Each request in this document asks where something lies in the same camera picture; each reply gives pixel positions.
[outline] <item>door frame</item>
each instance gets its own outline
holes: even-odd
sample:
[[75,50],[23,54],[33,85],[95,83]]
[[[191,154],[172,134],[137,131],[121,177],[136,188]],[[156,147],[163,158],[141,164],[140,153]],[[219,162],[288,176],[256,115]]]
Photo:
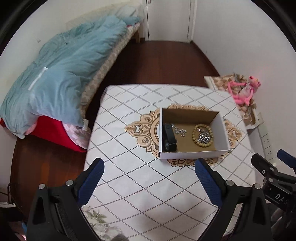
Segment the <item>door frame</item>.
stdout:
[[[148,0],[143,0],[143,7],[144,7],[144,14],[145,14],[145,19],[144,19],[144,37],[145,37],[145,41],[149,41],[147,1]],[[194,12],[195,12],[195,1],[196,0],[190,0],[190,14],[189,14],[187,43],[190,43],[190,41],[191,41],[191,35],[192,35],[192,30],[193,30],[193,19],[194,19]]]

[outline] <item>cardboard box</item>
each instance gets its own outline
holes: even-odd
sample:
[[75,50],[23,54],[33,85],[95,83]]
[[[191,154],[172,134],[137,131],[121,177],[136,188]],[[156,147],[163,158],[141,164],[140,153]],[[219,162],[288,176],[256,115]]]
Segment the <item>cardboard box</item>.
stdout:
[[[165,152],[163,149],[162,126],[165,123],[174,123],[178,128],[187,131],[185,137],[174,133],[177,140],[177,152]],[[214,136],[214,143],[211,146],[203,148],[193,142],[192,132],[197,124],[207,124],[211,127]],[[214,158],[230,150],[223,117],[219,112],[162,108],[159,130],[159,159]]]

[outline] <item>blue rubber pad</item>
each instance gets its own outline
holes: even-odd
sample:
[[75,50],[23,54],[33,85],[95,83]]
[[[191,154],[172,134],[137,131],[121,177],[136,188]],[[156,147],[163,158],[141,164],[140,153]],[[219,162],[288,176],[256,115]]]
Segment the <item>blue rubber pad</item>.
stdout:
[[195,161],[195,173],[211,200],[211,203],[221,207],[223,203],[221,199],[221,190],[198,159]]
[[283,149],[279,150],[277,153],[278,159],[280,159],[282,162],[287,164],[291,168],[296,168],[296,159],[289,153],[285,152]]
[[88,203],[91,195],[93,194],[96,186],[98,185],[98,182],[100,181],[104,173],[104,170],[104,161],[100,159],[78,191],[78,205],[83,206]]

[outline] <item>light blue duvet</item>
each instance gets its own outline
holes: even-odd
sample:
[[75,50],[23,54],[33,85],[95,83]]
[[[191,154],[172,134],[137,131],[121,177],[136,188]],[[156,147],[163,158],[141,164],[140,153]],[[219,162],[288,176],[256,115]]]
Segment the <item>light blue duvet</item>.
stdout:
[[[138,21],[136,17],[124,20],[128,24]],[[1,105],[0,116],[7,128],[24,138],[24,133],[41,115],[83,126],[79,110],[81,93],[126,33],[126,22],[107,16],[49,40],[15,81]]]

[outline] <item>metal screw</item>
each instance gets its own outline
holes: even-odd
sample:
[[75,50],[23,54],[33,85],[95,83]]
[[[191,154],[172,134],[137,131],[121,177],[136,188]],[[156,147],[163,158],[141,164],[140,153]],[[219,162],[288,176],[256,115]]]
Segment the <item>metal screw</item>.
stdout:
[[40,184],[38,188],[39,188],[40,190],[42,190],[43,188],[45,188],[45,184],[43,184],[43,183]]
[[233,186],[233,185],[234,185],[234,182],[231,181],[231,180],[227,180],[227,181],[226,181],[226,184],[227,184],[228,186]]
[[68,180],[66,181],[66,186],[71,186],[74,183],[73,180]]
[[254,187],[255,187],[256,189],[260,189],[260,188],[261,188],[260,184],[258,184],[258,183],[255,183],[255,184],[254,184]]

